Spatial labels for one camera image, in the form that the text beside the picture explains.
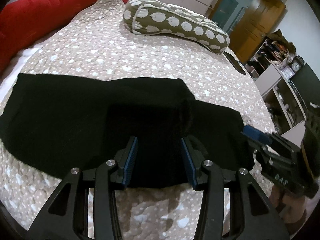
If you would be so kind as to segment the black pants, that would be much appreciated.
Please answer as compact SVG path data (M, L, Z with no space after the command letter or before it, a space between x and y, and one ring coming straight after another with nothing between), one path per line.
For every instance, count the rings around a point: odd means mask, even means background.
M96 168L137 138L132 187L188 181L181 140L227 170L254 165L238 111L197 100L180 79L19 74L1 115L1 141L56 178Z

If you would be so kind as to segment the dark television screen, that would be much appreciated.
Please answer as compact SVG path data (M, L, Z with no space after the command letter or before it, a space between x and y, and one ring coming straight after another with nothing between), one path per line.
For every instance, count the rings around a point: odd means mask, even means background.
M291 78L307 110L319 114L319 78L306 63Z

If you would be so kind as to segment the white shelf unit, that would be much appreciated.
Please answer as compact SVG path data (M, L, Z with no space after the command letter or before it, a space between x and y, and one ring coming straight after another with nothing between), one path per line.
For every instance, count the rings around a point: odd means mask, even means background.
M305 132L306 104L291 79L274 65L245 65L269 111L276 133L299 146Z

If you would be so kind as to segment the black phone on bed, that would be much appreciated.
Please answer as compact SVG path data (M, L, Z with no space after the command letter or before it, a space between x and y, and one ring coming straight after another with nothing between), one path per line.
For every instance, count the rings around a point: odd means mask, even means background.
M242 75L246 75L245 70L243 69L242 65L239 63L238 60L236 60L230 53L223 52L223 55L227 58L227 60L231 63L231 65L234 67L234 69L239 72Z

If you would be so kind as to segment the small round clock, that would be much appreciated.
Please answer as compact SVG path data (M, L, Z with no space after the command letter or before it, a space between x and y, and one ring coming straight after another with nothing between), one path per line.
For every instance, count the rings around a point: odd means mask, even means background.
M296 73L300 70L301 68L301 65L298 61L293 61L292 64L291 64L291 68L292 70Z

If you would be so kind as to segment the brown wooden door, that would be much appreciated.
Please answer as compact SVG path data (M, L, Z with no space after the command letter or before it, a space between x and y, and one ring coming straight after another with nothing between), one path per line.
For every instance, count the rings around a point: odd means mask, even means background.
M229 48L249 61L283 16L283 0L213 0L206 15L230 36Z

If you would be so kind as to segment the white bed sheet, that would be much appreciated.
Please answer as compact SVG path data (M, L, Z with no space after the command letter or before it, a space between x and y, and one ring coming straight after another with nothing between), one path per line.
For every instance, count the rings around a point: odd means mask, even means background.
M13 57L1 76L1 98L7 94L17 75L30 57L42 47L43 45L38 44L27 49L22 49Z

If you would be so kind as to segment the olive white-spotted pillow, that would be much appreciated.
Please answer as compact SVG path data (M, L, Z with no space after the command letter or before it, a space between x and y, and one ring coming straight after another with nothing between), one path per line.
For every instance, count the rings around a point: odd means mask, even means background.
M133 34L171 34L195 41L216 54L223 53L230 44L229 35L212 20L159 0L129 0L123 21Z

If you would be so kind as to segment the beige dotted quilt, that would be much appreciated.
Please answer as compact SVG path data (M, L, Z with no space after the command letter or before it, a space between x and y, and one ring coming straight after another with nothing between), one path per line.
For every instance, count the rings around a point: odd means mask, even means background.
M78 13L22 67L25 74L57 74L115 80L128 77L182 79L195 98L239 111L244 124L273 132L274 124L249 75L223 54L175 36L143 36L123 23L122 0L98 0ZM189 185L116 193L125 239L191 239L202 193Z

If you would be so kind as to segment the long red pillow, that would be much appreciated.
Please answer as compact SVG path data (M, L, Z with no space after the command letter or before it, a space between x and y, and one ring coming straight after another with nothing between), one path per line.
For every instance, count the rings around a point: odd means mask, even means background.
M67 24L96 1L17 0L6 5L1 11L1 71L21 49Z

